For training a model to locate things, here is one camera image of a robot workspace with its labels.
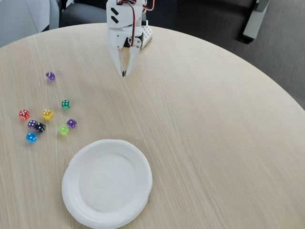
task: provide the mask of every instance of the wooden table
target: wooden table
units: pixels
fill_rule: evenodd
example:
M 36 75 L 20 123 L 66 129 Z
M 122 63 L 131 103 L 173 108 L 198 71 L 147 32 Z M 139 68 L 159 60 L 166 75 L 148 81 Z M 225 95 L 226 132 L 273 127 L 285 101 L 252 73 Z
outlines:
M 105 138 L 131 142 L 152 168 L 149 203 L 125 229 L 305 228 L 305 111 L 232 53 L 153 32 L 125 78 L 108 54 L 105 24 L 0 49 L 0 228 L 85 228 L 65 208 L 62 176 L 73 155 Z M 19 110 L 42 122 L 45 108 L 54 117 L 29 145 Z M 78 126 L 62 137 L 70 118 Z

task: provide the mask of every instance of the black die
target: black die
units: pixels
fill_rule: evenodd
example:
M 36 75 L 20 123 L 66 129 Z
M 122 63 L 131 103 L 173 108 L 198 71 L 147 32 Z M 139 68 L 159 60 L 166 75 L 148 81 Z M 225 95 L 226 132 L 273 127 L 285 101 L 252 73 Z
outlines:
M 38 132 L 43 132 L 43 131 L 45 131 L 45 129 L 46 129 L 46 125 L 43 124 L 43 123 L 37 123 L 36 126 L 35 126 L 35 129 L 36 129 Z

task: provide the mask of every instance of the paper plate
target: paper plate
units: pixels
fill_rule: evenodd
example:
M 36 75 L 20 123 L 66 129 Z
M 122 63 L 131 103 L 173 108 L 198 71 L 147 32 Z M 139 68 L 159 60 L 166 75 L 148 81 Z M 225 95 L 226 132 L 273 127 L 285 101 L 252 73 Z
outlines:
M 134 220 L 153 185 L 144 154 L 122 140 L 100 140 L 81 149 L 62 179 L 70 214 L 94 229 L 115 229 Z

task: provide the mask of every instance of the yellow die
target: yellow die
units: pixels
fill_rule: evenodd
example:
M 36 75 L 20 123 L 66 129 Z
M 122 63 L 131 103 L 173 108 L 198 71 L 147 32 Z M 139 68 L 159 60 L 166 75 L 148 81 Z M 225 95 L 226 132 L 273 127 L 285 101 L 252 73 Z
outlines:
M 51 119 L 53 117 L 53 111 L 51 110 L 44 110 L 42 112 L 42 117 L 45 119 Z

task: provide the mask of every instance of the lime green die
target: lime green die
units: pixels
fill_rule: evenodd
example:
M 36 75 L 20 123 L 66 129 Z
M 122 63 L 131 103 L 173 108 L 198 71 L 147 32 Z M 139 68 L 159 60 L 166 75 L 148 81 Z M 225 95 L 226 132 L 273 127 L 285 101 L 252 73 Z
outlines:
M 59 132 L 62 134 L 62 135 L 66 135 L 68 132 L 69 132 L 69 128 L 66 126 L 66 125 L 61 125 L 59 127 Z
M 64 99 L 61 103 L 61 107 L 63 109 L 70 109 L 70 107 L 71 107 L 70 101 L 67 99 Z

